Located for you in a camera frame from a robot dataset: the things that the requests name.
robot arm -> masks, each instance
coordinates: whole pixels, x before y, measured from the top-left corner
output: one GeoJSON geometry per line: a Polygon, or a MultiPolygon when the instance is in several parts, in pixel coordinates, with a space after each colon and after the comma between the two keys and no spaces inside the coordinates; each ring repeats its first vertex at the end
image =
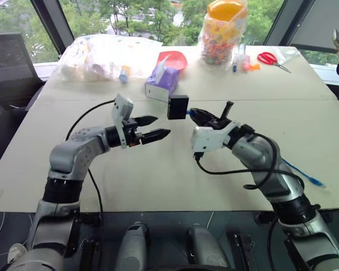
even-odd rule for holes
{"type": "Polygon", "coordinates": [[[256,134],[248,125],[239,126],[227,119],[233,103],[228,102],[220,118],[213,114],[192,108],[190,117],[199,125],[192,136],[192,148],[199,162],[204,152],[227,147],[250,170],[256,186],[271,203],[279,224],[288,236],[285,241],[290,258],[298,270],[323,270],[322,266],[339,268],[339,244],[327,225],[304,194],[298,179],[279,173],[272,173],[264,182],[267,172],[275,163],[274,170],[289,172],[290,168],[280,156],[278,145],[263,135],[256,134]]]}
{"type": "Polygon", "coordinates": [[[170,130],[142,134],[137,128],[157,118],[131,118],[133,103],[118,95],[112,110],[115,126],[81,129],[50,154],[50,170],[28,237],[28,252],[9,270],[63,270],[63,258],[77,249],[80,234],[82,183],[93,159],[110,148],[147,144],[166,137],[170,130]]]}

black chair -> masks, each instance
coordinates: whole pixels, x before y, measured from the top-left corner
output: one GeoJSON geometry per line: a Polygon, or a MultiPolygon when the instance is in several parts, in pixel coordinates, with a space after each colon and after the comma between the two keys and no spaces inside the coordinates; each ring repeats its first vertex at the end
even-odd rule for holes
{"type": "Polygon", "coordinates": [[[44,83],[21,34],[0,34],[0,159],[44,83]]]}

blue cable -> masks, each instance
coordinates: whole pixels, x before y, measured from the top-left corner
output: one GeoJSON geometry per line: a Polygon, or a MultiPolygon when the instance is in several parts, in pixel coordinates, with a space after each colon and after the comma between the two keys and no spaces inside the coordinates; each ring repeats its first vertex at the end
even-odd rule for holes
{"type": "Polygon", "coordinates": [[[291,165],[288,161],[286,161],[285,159],[283,159],[283,161],[291,168],[295,169],[297,172],[299,172],[301,175],[304,175],[306,178],[309,179],[309,181],[316,185],[316,186],[319,186],[319,187],[323,187],[325,188],[326,185],[323,184],[322,182],[320,182],[319,180],[315,179],[315,178],[312,178],[310,177],[308,174],[305,174],[304,172],[302,172],[300,169],[298,169],[297,167],[295,167],[294,165],[291,165]]]}

blue pen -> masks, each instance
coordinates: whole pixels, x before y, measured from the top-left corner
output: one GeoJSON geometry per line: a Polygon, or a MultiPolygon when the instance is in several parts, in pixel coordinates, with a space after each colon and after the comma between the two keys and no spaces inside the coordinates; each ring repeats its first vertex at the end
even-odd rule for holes
{"type": "Polygon", "coordinates": [[[235,56],[233,57],[232,69],[233,69],[233,72],[236,72],[237,70],[237,54],[235,54],[235,56]]]}
{"type": "Polygon", "coordinates": [[[319,187],[322,187],[322,188],[326,188],[326,185],[323,184],[322,182],[320,182],[319,180],[315,179],[315,178],[312,178],[310,177],[308,174],[305,174],[304,172],[302,172],[300,169],[298,169],[297,167],[291,165],[288,161],[286,161],[285,159],[283,159],[283,161],[291,168],[295,169],[297,172],[299,172],[301,175],[304,175],[306,178],[309,179],[309,181],[316,185],[316,186],[319,186],[319,187]]]}

white table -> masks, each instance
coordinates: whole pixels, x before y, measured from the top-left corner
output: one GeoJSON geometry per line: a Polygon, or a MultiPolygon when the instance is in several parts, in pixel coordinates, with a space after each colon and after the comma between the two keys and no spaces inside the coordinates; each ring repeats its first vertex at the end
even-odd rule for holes
{"type": "MultiPolygon", "coordinates": [[[[303,57],[286,64],[293,73],[263,65],[260,72],[204,71],[192,47],[176,47],[189,66],[178,94],[190,96],[190,106],[220,114],[225,101],[235,101],[230,118],[247,123],[279,144],[284,158],[326,183],[321,189],[305,179],[306,195],[323,208],[339,208],[339,102],[303,57]]],[[[249,46],[252,59],[266,48],[249,46]]],[[[192,157],[194,123],[168,121],[167,106],[147,99],[144,80],[126,87],[113,82],[63,82],[54,74],[28,112],[0,161],[0,211],[34,212],[42,197],[51,149],[64,140],[71,124],[88,108],[116,93],[134,101],[132,116],[151,114],[150,127],[171,129],[162,141],[110,153],[93,161],[91,169],[102,193],[105,211],[244,211],[270,210],[260,191],[247,191],[251,175],[210,176],[192,157]]],[[[111,106],[85,117],[78,128],[111,125],[111,106]]],[[[243,166],[229,150],[206,154],[203,165],[213,171],[243,166]]],[[[98,211],[94,187],[87,178],[81,193],[82,211],[98,211]]]]}

